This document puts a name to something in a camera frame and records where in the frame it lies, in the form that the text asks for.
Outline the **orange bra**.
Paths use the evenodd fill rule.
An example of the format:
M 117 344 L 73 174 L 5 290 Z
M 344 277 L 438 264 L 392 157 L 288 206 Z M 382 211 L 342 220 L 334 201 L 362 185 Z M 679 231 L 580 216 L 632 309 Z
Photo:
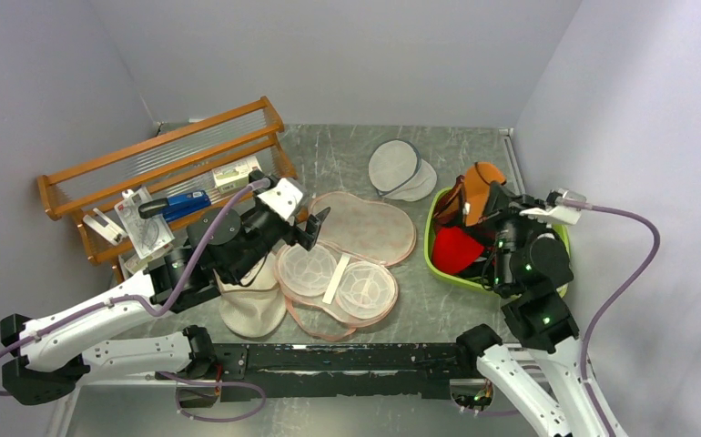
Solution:
M 466 227 L 479 223 L 483 216 L 490 186 L 493 182 L 506 183 L 503 172 L 490 162 L 475 162 L 463 175 L 463 218 Z

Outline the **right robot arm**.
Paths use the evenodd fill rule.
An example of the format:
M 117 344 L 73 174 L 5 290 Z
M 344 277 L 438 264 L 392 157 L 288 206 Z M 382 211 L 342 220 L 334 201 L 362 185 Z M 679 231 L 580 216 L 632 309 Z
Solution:
M 455 362 L 500 390 L 539 436 L 622 436 L 625 431 L 596 384 L 585 346 L 560 287 L 574 274 L 565 243 L 541 199 L 491 183 L 481 224 L 493 231 L 493 291 L 512 335 L 548 381 L 546 391 L 487 325 L 458 337 Z

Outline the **floral mesh bra laundry bag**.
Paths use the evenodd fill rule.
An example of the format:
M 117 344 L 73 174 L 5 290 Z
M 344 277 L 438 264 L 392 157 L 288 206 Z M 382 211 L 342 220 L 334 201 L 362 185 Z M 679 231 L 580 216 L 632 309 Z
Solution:
M 411 255 L 416 228 L 403 210 L 347 192 L 313 199 L 308 212 L 327 215 L 318 241 L 310 250 L 298 244 L 279 249 L 275 274 L 297 325 L 313 338 L 340 341 L 382 321 L 394 308 L 399 285 L 390 268 Z M 300 319 L 299 306 L 322 311 L 346 330 L 310 329 Z

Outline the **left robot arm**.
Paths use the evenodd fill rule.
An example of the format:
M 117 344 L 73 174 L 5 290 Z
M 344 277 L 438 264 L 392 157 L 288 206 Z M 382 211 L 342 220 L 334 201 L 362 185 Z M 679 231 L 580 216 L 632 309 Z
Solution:
M 240 284 L 278 243 L 312 249 L 329 211 L 296 221 L 300 204 L 258 196 L 244 213 L 231 206 L 188 227 L 183 247 L 101 295 L 41 319 L 2 319 L 0 395 L 24 405 L 60 399 L 81 382 L 154 371 L 202 379 L 218 365 L 205 328 L 188 326 L 155 339 L 122 340 L 151 319 L 178 314 L 216 298 L 220 283 Z

